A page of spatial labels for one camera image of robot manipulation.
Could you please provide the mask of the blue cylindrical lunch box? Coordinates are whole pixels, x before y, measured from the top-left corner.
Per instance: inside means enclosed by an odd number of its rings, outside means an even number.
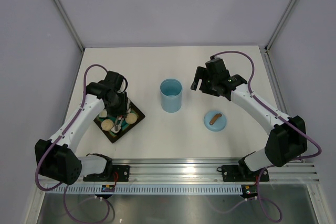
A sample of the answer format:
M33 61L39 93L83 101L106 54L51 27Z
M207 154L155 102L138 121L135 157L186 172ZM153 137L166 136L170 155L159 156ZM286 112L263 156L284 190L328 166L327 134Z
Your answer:
M175 113L182 106L182 85L176 79L166 79L160 84L161 107L165 112Z

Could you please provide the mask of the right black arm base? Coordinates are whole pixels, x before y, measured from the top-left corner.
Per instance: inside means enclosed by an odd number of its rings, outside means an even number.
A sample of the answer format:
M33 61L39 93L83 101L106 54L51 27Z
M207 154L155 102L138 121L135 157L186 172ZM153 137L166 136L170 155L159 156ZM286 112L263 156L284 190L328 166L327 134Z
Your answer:
M221 173L223 182L257 182L259 179L260 182L270 181L268 171L266 174L261 171L250 171L245 164L245 158L243 157L238 161L238 164L234 165L222 165L217 167L217 171Z

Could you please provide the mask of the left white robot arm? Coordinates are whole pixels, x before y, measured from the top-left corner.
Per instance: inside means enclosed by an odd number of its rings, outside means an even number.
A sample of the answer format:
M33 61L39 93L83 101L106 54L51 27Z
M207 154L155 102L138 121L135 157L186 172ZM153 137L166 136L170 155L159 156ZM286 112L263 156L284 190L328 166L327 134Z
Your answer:
M76 112L48 140L35 145L35 175L60 184L72 185L81 176L97 176L102 181L115 178L112 159L102 154L77 157L75 152L90 124L103 111L119 126L129 110L128 82L119 73L108 71L99 82L83 85L83 99Z

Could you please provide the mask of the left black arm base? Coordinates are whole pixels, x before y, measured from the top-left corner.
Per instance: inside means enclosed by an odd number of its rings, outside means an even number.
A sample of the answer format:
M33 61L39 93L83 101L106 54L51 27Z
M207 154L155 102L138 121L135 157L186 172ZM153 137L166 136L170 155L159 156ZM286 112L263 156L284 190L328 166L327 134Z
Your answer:
M80 158L81 176L85 182L128 182L129 165L116 165L113 159L102 154L87 154Z

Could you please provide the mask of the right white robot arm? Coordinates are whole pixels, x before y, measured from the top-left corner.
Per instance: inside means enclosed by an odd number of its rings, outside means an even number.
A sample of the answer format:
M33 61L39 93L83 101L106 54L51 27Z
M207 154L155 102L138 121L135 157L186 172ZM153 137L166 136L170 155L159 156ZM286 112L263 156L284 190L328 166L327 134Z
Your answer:
M250 180L257 171L268 166L282 167L307 150L304 120L299 116L292 118L259 98L243 77L230 75L221 58L197 67L191 90L225 97L244 109L267 133L266 146L238 162L242 179Z

